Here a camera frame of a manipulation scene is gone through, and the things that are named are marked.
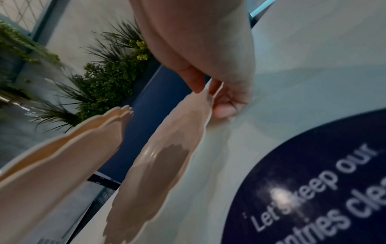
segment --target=skin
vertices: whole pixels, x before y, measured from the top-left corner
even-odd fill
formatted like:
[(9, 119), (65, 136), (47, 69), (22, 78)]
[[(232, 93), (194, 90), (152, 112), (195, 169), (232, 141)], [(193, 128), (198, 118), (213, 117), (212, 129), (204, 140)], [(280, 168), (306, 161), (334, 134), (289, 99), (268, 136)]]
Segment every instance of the skin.
[(252, 98), (255, 55), (243, 0), (130, 0), (155, 57), (194, 91), (212, 77), (213, 115), (225, 118)]

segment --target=concrete wall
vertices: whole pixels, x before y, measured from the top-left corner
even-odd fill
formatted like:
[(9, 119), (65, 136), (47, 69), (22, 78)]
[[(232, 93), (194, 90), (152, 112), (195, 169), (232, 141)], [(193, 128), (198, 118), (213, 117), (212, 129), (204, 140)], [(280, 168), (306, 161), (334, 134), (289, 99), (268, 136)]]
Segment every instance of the concrete wall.
[[(59, 55), (61, 61), (73, 73), (82, 74), (83, 66), (95, 58), (86, 54), (81, 47), (94, 43), (94, 32), (110, 30), (108, 22), (127, 19), (133, 21), (128, 0), (58, 0), (39, 42)], [(32, 80), (19, 86), (35, 96), (56, 102), (57, 89), (44, 78), (66, 81), (62, 72), (45, 64), (41, 67), (26, 65), (21, 73)], [(10, 110), (9, 118), (0, 122), (0, 168), (30, 147), (47, 140), (62, 131), (43, 133), (53, 126), (39, 126), (29, 121), (18, 108)], [(41, 238), (62, 240), (101, 191), (100, 185), (87, 182), (77, 190), (59, 209), (31, 233), (24, 244), (36, 244)]]

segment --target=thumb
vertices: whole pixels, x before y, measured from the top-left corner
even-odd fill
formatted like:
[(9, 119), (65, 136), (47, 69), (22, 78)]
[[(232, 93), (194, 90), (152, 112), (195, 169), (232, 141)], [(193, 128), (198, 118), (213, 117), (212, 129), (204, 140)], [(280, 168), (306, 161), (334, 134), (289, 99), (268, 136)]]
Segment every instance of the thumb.
[(205, 75), (190, 65), (187, 69), (176, 71), (192, 91), (200, 93), (205, 88)]

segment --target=white surface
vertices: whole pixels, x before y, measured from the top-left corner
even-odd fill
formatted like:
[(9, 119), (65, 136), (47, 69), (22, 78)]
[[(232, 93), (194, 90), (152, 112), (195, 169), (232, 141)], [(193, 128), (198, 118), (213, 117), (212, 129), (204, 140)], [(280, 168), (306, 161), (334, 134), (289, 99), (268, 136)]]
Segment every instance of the white surface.
[[(256, 99), (231, 123), (209, 123), (186, 176), (135, 243), (220, 243), (253, 166), (295, 135), (386, 106), (384, 0), (278, 0), (253, 29)], [(113, 197), (72, 244), (103, 243)]]

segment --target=tiled floor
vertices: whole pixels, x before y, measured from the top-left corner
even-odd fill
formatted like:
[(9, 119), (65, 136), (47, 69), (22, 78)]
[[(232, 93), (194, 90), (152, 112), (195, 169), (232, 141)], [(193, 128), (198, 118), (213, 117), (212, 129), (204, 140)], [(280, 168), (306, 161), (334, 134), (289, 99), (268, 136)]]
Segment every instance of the tiled floor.
[(0, 14), (30, 33), (50, 2), (51, 0), (0, 0)]

